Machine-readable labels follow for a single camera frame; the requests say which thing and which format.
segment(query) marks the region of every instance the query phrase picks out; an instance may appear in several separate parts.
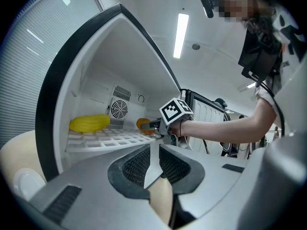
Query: ceiling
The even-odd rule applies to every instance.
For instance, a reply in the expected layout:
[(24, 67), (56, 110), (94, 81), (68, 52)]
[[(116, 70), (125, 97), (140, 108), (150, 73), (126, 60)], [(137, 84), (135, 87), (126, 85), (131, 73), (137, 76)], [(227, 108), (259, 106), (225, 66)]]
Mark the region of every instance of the ceiling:
[[(156, 42), (180, 86), (208, 99), (223, 98), (228, 108), (251, 115), (254, 88), (240, 92), (250, 80), (238, 65), (246, 30), (239, 23), (226, 22), (215, 13), (208, 19), (201, 0), (119, 0), (144, 26)], [(177, 18), (189, 15), (181, 58), (173, 58)], [(192, 44), (200, 44), (193, 50)]]

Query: ventilation fan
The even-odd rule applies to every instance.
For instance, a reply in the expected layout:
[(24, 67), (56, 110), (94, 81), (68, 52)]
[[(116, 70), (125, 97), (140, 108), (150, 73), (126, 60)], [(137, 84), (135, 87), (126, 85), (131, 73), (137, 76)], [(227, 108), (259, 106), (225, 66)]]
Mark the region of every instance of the ventilation fan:
[(128, 112), (128, 104), (126, 101), (112, 98), (111, 105), (109, 106), (109, 116), (115, 119), (123, 119)]

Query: fan grille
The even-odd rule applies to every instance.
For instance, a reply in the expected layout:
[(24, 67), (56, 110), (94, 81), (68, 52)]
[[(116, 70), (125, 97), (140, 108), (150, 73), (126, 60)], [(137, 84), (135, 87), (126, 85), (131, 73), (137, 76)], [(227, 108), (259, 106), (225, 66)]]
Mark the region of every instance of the fan grille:
[(114, 118), (123, 118), (127, 112), (128, 107), (124, 101), (115, 101), (111, 106), (111, 113)]

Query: orange object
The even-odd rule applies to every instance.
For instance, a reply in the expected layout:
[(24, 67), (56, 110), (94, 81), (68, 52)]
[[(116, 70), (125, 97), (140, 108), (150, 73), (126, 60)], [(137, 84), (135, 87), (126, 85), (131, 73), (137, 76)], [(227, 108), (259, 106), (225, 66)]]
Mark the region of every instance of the orange object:
[(139, 130), (141, 132), (143, 132), (144, 134), (147, 134), (147, 135), (150, 135), (152, 133), (154, 133), (154, 130), (142, 130), (141, 129), (141, 125), (142, 124), (146, 124), (146, 123), (149, 123), (150, 120), (147, 119), (147, 118), (139, 118), (138, 121), (136, 121), (136, 126), (139, 128)]

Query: person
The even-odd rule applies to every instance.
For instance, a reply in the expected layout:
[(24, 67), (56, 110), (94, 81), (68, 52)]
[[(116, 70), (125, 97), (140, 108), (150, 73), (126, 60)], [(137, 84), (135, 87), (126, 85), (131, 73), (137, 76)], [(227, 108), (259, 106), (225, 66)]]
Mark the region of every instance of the person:
[(279, 138), (279, 132), (278, 132), (278, 127), (275, 126), (275, 131), (274, 131), (274, 137), (273, 140), (276, 140), (277, 138)]
[[(283, 62), (277, 77), (267, 77), (266, 84), (276, 94), (281, 86), (289, 81), (296, 67), (305, 62), (307, 44), (302, 35), (291, 36), (285, 33), (284, 27), (298, 33), (298, 25), (281, 5), (275, 0), (212, 0), (217, 5), (220, 16), (235, 19), (245, 26), (264, 32), (283, 44)], [(177, 136), (191, 136), (204, 140), (225, 143), (258, 142), (265, 136), (273, 123), (281, 126), (278, 111), (270, 95), (262, 88), (256, 92), (257, 104), (252, 116), (229, 122), (211, 123), (199, 121), (175, 122), (171, 131)]]

